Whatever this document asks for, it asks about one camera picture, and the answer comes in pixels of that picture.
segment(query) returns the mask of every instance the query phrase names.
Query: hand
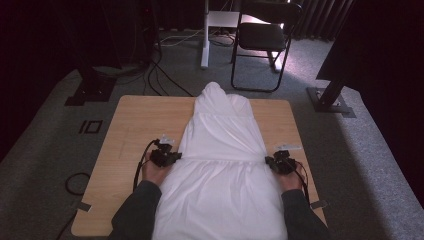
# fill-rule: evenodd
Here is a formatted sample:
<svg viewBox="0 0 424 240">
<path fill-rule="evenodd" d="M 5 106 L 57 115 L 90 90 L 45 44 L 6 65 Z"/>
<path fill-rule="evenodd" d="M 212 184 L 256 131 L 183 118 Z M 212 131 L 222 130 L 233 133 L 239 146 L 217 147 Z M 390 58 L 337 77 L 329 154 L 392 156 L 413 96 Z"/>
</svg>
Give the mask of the hand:
<svg viewBox="0 0 424 240">
<path fill-rule="evenodd" d="M 142 179 L 160 186 L 171 170 L 172 165 L 164 168 L 156 166 L 156 164 L 150 161 L 150 153 L 146 154 L 146 161 L 142 168 Z"/>
<path fill-rule="evenodd" d="M 296 162 L 296 171 L 302 176 L 302 179 L 305 180 L 305 176 L 301 174 L 302 165 L 299 162 Z M 277 178 L 278 183 L 280 183 L 280 188 L 283 192 L 293 189 L 302 190 L 302 181 L 294 171 L 287 175 L 274 173 L 274 176 Z"/>
</svg>

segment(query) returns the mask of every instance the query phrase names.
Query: white sheet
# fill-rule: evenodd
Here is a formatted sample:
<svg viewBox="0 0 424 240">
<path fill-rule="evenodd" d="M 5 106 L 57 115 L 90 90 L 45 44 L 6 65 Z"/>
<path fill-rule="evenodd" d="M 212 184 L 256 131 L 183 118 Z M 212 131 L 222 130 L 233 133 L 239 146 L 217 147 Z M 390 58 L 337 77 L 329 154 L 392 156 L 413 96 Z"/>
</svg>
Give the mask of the white sheet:
<svg viewBox="0 0 424 240">
<path fill-rule="evenodd" d="M 280 191 L 248 99 L 209 83 L 161 186 L 153 239 L 287 239 Z"/>
</svg>

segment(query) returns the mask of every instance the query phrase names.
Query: wooden table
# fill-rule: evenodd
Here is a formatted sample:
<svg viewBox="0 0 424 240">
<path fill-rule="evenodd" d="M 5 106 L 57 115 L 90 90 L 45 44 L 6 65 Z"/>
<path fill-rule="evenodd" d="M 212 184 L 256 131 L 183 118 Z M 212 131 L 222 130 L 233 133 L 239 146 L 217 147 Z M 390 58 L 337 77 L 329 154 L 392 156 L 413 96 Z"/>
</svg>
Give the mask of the wooden table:
<svg viewBox="0 0 424 240">
<path fill-rule="evenodd" d="M 113 116 L 82 203 L 90 210 L 78 210 L 72 233 L 76 236 L 107 236 L 111 219 L 132 193 L 137 164 L 147 144 L 166 134 L 175 139 L 177 150 L 184 129 L 193 115 L 195 98 L 123 96 Z M 302 146 L 290 104 L 284 100 L 250 100 L 268 155 L 280 143 Z M 303 149 L 290 151 L 304 164 L 309 176 L 311 202 L 318 200 L 312 174 Z M 321 209 L 315 210 L 325 222 Z"/>
</svg>

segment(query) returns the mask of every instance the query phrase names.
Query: black chair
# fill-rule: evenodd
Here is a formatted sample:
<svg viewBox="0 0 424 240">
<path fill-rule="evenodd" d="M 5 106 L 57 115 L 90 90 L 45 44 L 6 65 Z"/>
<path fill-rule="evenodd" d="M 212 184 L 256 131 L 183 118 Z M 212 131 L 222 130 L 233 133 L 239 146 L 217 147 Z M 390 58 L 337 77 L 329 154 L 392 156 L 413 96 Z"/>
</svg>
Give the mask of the black chair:
<svg viewBox="0 0 424 240">
<path fill-rule="evenodd" d="M 251 22 L 242 23 L 241 21 L 244 15 L 255 17 L 269 24 Z M 231 86 L 234 89 L 257 92 L 274 92 L 280 87 L 287 55 L 290 49 L 291 36 L 301 16 L 302 7 L 295 3 L 279 3 L 265 0 L 243 1 L 237 23 L 233 54 L 231 57 L 231 63 L 233 64 L 231 71 Z M 268 56 L 238 54 L 238 46 L 245 50 L 266 51 Z M 237 56 L 271 58 L 272 61 L 270 65 L 271 67 L 275 67 L 275 61 L 283 51 L 285 51 L 284 60 L 279 74 L 278 83 L 275 88 L 245 88 L 238 87 L 234 84 L 234 72 Z M 272 52 L 278 53 L 275 58 L 272 56 Z"/>
</svg>

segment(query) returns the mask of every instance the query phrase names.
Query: carpeted floor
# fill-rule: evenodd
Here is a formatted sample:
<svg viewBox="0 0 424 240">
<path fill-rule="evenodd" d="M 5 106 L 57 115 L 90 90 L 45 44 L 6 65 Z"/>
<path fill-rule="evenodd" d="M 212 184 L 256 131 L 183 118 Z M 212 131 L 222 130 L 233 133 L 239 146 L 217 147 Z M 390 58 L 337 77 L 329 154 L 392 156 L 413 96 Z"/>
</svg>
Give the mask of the carpeted floor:
<svg viewBox="0 0 424 240">
<path fill-rule="evenodd" d="M 227 38 L 214 40 L 230 43 Z M 356 118 L 316 113 L 313 109 L 306 88 L 327 86 L 327 81 L 315 77 L 330 48 L 331 43 L 318 40 L 294 41 L 282 86 L 271 94 L 231 88 L 231 47 L 212 44 L 209 68 L 202 70 L 201 41 L 192 39 L 176 46 L 163 46 L 159 66 L 194 96 L 207 83 L 215 81 L 227 93 L 288 100 L 320 198 L 330 203 L 324 213 L 333 239 L 423 239 L 423 208 L 359 93 L 348 88 L 342 91 Z M 243 79 L 243 84 L 266 86 L 277 78 L 267 60 L 238 63 L 237 77 Z M 187 96 L 158 72 L 158 79 L 169 95 Z M 148 84 L 146 87 L 148 73 L 121 77 L 109 102 L 87 102 L 80 107 L 64 106 L 81 80 L 78 73 L 69 73 L 57 84 L 0 164 L 0 239 L 56 239 L 59 235 L 60 239 L 85 239 L 73 236 L 70 225 L 60 233 L 82 198 L 68 193 L 65 181 L 75 173 L 91 173 L 121 96 L 156 95 Z M 150 79 L 159 91 L 155 76 L 154 70 Z M 80 133 L 84 121 L 102 121 L 99 132 Z M 84 191 L 87 179 L 78 176 L 70 184 L 73 189 Z"/>
</svg>

